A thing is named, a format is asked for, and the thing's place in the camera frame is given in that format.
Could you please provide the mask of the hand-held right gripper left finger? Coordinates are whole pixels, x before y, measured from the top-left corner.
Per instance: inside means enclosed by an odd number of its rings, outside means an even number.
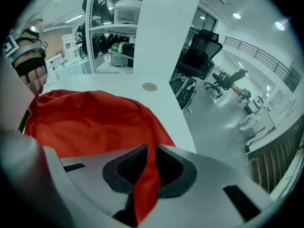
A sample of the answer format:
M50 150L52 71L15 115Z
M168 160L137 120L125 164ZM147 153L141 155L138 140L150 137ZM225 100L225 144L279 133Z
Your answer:
M147 145L94 155L62 158L68 177L109 216L125 209L147 164Z

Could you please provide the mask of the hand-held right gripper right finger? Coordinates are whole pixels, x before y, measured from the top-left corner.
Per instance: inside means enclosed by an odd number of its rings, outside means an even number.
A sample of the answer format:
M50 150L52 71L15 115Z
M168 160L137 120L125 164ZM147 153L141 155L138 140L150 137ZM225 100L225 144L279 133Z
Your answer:
M157 146L156 222L247 222L270 204L249 177L210 157Z

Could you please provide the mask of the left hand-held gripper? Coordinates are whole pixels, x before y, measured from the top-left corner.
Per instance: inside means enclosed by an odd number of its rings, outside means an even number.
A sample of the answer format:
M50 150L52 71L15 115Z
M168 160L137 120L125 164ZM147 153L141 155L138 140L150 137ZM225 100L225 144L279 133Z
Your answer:
M22 40L30 41L31 44L20 47L12 36L7 37L2 45L5 56L10 57L12 61L16 61L23 54L38 51L44 58L46 57L47 42L29 38L22 38Z

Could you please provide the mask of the red shirt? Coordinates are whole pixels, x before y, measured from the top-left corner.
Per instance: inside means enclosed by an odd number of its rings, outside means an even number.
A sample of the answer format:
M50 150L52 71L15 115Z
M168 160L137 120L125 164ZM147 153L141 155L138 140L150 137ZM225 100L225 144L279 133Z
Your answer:
M147 164L135 184L135 217L142 222L157 202L160 176L156 145L174 142L143 104L104 91L52 90L30 106L25 134L53 148L58 157L93 155L146 144Z

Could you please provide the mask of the person's left forearm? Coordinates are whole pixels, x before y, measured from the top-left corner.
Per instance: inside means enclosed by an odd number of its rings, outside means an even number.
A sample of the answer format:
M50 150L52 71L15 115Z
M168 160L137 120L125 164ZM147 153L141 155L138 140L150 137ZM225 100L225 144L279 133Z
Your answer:
M23 31L28 28L34 26L36 27L39 32L40 32L40 36L39 38L36 38L35 36L32 36L28 33L23 33ZM43 20L42 19L34 19L33 21L31 21L28 25L25 26L25 28L22 30L18 40L33 40L33 41L38 41L40 40L40 37L43 35L43 31L44 31L44 25L43 25Z

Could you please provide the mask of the person's left hand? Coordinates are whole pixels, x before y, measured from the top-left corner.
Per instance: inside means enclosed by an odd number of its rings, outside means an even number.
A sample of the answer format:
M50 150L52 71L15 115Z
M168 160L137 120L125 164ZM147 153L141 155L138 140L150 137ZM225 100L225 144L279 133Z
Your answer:
M43 57L34 57L14 66L18 76L34 95L43 92L48 71Z

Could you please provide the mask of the black wristwatch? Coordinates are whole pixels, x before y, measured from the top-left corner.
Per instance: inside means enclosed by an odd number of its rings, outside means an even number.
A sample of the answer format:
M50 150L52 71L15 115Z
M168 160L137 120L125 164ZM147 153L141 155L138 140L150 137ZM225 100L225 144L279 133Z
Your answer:
M30 35L32 35L32 36L35 36L36 38L39 38L39 36L40 36L39 30L36 27L34 27L34 26L26 28L23 31L23 33L25 33L25 32L28 33L28 34L30 34Z

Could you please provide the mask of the row of black hanging bags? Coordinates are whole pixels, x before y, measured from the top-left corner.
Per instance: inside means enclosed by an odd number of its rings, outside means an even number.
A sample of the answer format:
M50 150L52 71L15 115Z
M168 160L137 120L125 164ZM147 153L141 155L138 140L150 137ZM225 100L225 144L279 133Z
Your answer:
M107 0L103 0L102 2L93 0L92 16L96 16L96 19L92 20L93 27L116 25L114 24L114 8L107 6ZM129 37L126 35L118 35L109 32L102 32L100 34L93 35L92 45L94 58L97 58L97 55L99 53L102 53L103 55L108 53L108 51L111 49L111 46L116 42L129 43Z

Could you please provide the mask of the white metal shelf rack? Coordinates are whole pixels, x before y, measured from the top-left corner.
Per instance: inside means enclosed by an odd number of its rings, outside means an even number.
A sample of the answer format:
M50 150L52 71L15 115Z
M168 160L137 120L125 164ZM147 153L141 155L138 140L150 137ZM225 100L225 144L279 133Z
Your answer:
M116 2L120 0L107 0L107 6L113 8ZM85 12L85 21L78 27L77 35L81 37L80 49L81 53L87 59L84 65L84 71L86 74L131 74L133 68L131 67L117 67L111 63L110 50L106 54L99 53L97 58L94 58L92 37L95 34L113 33L118 35L126 35L129 37L129 42L135 44L137 24L116 24L116 25L104 25L93 27L92 20L96 19L96 16L92 16L93 0L84 0L82 8Z

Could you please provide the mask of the dark wooden staircase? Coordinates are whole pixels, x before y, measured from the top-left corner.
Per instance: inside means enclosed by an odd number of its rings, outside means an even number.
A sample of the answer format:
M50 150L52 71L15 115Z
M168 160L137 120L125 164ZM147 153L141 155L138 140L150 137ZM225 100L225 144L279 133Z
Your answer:
M304 116L286 132L258 150L247 153L255 183L267 193L279 184L298 150L304 135Z

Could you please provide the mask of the black office chair with headrest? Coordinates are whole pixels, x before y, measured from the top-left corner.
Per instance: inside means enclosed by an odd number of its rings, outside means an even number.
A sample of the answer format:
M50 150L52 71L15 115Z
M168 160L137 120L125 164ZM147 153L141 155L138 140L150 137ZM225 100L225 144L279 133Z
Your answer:
M240 69L239 71L235 72L233 75L227 76L225 78L221 78L216 73L213 73L212 77L215 79L215 83L212 84L210 82L205 82L204 85L209 84L209 86L206 87L206 89L212 88L213 90L216 90L218 93L216 99L218 99L223 96L221 89L229 90L236 81L244 78L247 72L248 72L247 70Z

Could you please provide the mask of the white storage box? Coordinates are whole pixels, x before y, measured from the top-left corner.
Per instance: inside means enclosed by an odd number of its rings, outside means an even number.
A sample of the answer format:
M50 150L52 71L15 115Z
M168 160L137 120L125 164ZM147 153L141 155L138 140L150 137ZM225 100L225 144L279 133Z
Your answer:
M142 1L120 0L114 5L114 24L138 24Z

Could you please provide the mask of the white ornate dressing table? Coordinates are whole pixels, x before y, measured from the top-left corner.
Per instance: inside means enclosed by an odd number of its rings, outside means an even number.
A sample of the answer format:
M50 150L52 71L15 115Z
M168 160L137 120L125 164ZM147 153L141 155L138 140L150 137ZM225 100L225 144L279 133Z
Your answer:
M246 142L246 146L250 146L253 142L265 137L268 133L275 130L283 121L294 111L296 107L296 99L292 99L282 110L275 106L270 111L263 107L257 114L257 121L251 128L255 136Z

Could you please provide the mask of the black mezzanine railing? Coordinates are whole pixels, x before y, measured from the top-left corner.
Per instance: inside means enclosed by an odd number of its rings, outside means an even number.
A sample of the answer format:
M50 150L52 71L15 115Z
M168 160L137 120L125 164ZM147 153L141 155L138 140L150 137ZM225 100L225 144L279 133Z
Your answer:
M270 55L269 53L261 50L260 48L253 46L242 40L225 36L224 45L232 47L236 50L242 51L245 54L255 58L266 67L271 69L289 88L293 93L300 83L299 77L297 77L289 68L287 68L278 59Z

